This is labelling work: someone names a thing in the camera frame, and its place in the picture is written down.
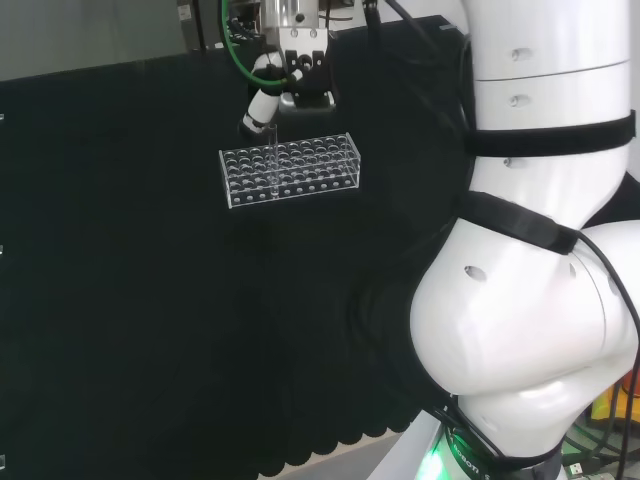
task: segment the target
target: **black cloth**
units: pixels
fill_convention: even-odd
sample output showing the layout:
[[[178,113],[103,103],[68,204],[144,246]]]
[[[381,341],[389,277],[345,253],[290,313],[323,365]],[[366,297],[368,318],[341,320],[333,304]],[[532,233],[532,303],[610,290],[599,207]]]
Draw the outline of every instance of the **black cloth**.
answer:
[[[442,23],[424,24],[453,57]],[[401,24],[383,34],[420,52]],[[360,191],[233,211],[218,150],[246,144],[247,91],[222,52],[0,85],[6,476],[254,479],[407,427],[417,404],[348,341],[346,305],[358,276],[446,222],[469,162],[398,83],[455,114],[455,74],[382,63],[366,39],[332,45],[337,113],[279,131],[349,131]],[[399,293],[378,316],[404,332],[402,361]]]

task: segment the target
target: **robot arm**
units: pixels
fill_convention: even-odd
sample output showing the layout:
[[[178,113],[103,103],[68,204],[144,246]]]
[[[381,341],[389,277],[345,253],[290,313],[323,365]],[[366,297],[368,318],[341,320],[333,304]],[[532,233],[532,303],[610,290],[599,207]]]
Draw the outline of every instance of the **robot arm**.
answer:
[[[477,128],[526,131],[629,116],[629,0],[464,0]],[[613,196],[629,145],[597,152],[476,159],[470,190],[571,229]],[[640,306],[640,223],[585,233]],[[431,377],[507,457],[539,458],[628,372],[634,323],[604,265],[579,242],[559,255],[458,219],[415,292],[411,335]],[[452,479],[475,466],[442,447]],[[564,472],[557,470],[562,477]]]
[[[329,72],[328,30],[320,28],[318,0],[263,0],[260,33],[267,48],[253,73],[266,79],[286,79],[284,88],[250,91],[250,105],[240,128],[262,133],[278,107],[285,113],[326,112],[335,108]]]

